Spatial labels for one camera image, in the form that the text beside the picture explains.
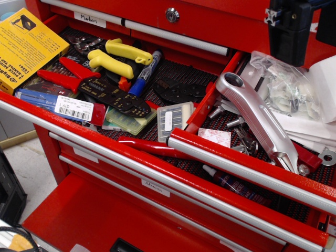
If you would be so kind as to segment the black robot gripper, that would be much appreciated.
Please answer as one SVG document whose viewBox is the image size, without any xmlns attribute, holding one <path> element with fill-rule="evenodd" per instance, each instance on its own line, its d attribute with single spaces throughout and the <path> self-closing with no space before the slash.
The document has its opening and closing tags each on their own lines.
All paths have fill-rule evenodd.
<svg viewBox="0 0 336 252">
<path fill-rule="evenodd" d="M 271 1 L 265 18 L 270 54 L 295 67 L 303 66 L 317 10 L 321 12 L 316 40 L 335 46 L 335 1 Z"/>
</svg>

